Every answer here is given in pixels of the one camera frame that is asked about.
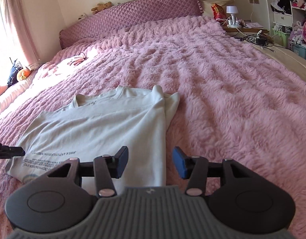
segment pink blanket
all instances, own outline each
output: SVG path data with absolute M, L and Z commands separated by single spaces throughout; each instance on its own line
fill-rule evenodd
M 40 93 L 34 85 L 60 73 L 57 64 L 85 52 L 90 62 Z M 167 184 L 185 187 L 171 162 L 180 146 L 189 155 L 246 165 L 288 191 L 296 202 L 290 231 L 306 239 L 306 83 L 249 44 L 225 35 L 207 17 L 147 22 L 84 39 L 39 69 L 14 112 L 0 120 L 0 142 L 15 145 L 43 110 L 54 111 L 77 94 L 94 96 L 118 85 L 178 91 L 181 102 L 167 132 Z M 21 186 L 0 161 L 0 239 L 11 227 L 8 195 Z M 211 179 L 210 193 L 219 187 Z

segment orange stuffed toy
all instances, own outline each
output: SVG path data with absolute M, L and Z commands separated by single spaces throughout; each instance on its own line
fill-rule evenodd
M 20 82 L 22 80 L 27 79 L 31 74 L 31 71 L 28 68 L 21 69 L 17 74 L 17 81 Z
M 103 11 L 104 9 L 107 9 L 107 8 L 110 8 L 112 7 L 112 3 L 111 2 L 107 2 L 107 3 L 98 3 L 98 6 L 97 7 L 94 7 L 91 9 L 92 13 L 93 14 L 96 14 L 100 11 Z

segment purple quilted headboard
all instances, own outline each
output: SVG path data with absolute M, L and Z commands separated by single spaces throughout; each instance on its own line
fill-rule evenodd
M 101 11 L 60 32 L 62 49 L 86 37 L 97 37 L 112 29 L 121 29 L 148 21 L 182 16 L 200 16 L 199 0 L 133 0 Z

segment ribbed gray plate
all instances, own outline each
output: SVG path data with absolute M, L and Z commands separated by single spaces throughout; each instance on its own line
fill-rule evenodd
M 40 238 L 294 239 L 286 229 L 269 235 L 234 231 L 215 219 L 202 198 L 184 195 L 177 186 L 127 188 L 120 196 L 98 200 L 90 215 L 68 230 L 38 235 L 16 229 L 8 237 Z

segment round black pad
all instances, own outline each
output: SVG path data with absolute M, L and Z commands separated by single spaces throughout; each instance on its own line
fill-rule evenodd
M 295 214 L 291 196 L 264 179 L 238 178 L 209 197 L 213 215 L 228 227 L 269 234 L 289 226 Z
M 66 178 L 37 179 L 5 204 L 12 226 L 33 233 L 65 230 L 84 220 L 92 208 L 92 196 Z

